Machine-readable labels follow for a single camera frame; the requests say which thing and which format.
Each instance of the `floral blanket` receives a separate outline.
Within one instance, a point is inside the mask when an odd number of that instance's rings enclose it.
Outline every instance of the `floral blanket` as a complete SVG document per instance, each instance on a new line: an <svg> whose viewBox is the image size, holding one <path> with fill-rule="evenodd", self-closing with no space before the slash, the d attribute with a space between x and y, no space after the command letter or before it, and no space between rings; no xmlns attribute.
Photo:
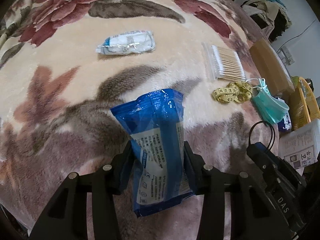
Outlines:
<svg viewBox="0 0 320 240"><path fill-rule="evenodd" d="M133 30L152 31L156 50L95 53L108 36ZM29 230L70 172L94 172L122 152L129 136L110 108L157 89L184 94L184 138L194 153L221 171L259 174L246 156L258 113L251 102L214 101L212 91L228 82L210 82L205 70L203 41L233 48L246 75L259 76L249 48L262 34L231 0L16 0L0 35L0 203ZM252 134L269 138L263 126ZM129 186L115 197L121 235L196 239L202 201L137 219ZM90 223L88 231L92 239Z"/></svg>

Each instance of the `printed square image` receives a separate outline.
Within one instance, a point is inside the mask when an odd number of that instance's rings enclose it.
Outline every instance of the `printed square image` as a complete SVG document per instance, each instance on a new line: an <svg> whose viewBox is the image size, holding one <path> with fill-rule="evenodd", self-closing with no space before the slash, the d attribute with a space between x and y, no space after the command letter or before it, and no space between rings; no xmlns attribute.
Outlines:
<svg viewBox="0 0 320 240"><path fill-rule="evenodd" d="M301 167L300 161L294 162L294 163L293 163L293 167L294 167L295 169L300 168L300 167Z"/></svg>
<svg viewBox="0 0 320 240"><path fill-rule="evenodd" d="M297 160L298 160L297 155L290 156L290 162L291 163L296 162Z"/></svg>

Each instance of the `yellow measuring tape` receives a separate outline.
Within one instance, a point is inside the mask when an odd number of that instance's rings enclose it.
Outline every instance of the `yellow measuring tape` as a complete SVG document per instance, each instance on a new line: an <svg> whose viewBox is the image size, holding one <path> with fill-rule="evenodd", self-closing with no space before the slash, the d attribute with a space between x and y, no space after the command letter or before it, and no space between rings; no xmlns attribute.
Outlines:
<svg viewBox="0 0 320 240"><path fill-rule="evenodd" d="M225 88L218 88L212 92L213 99L221 103L236 101L242 103L252 98L252 86L245 81L229 83Z"/></svg>

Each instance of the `green face mask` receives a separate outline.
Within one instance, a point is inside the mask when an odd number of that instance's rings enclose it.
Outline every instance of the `green face mask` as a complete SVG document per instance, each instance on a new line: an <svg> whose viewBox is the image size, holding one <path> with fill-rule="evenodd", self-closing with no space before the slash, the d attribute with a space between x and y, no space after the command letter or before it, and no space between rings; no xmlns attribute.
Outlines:
<svg viewBox="0 0 320 240"><path fill-rule="evenodd" d="M271 96L264 78L259 78L259 83L259 86L253 87L258 90L258 95L253 97L252 101L264 121L271 124L279 123L289 111L289 106Z"/></svg>

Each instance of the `black cable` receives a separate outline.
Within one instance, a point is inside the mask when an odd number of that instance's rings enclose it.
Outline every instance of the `black cable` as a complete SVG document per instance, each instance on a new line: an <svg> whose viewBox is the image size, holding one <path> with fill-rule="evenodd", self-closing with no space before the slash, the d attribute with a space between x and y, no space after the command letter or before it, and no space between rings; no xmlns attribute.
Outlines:
<svg viewBox="0 0 320 240"><path fill-rule="evenodd" d="M282 44L282 46L278 49L277 54L278 54L279 50L281 50L281 48L282 48L285 44L287 44L287 42L289 42L289 41L291 41L291 40L293 40L293 39L298 38L299 36L301 36L315 21L316 21L316 19L315 19L301 34L299 34L298 36L293 37L292 39L290 39L290 40L286 41L284 44Z"/></svg>
<svg viewBox="0 0 320 240"><path fill-rule="evenodd" d="M276 140L276 131L275 131L275 129L273 128L272 124L269 123L269 122L267 122L267 121L259 121L259 122L255 123L255 124L251 127L251 129L250 129L250 131L249 131L249 145L251 144L251 134L252 134L252 132L253 132L253 129L254 129L258 124L260 124L260 123L264 123L264 124L268 125L268 126L270 127L270 130L271 130L271 138L270 138L269 144L268 144L267 149L266 149L266 152L267 152L267 150L271 150L271 149L272 149L272 147L273 147L273 145L274 145L274 143L275 143L275 140Z"/></svg>

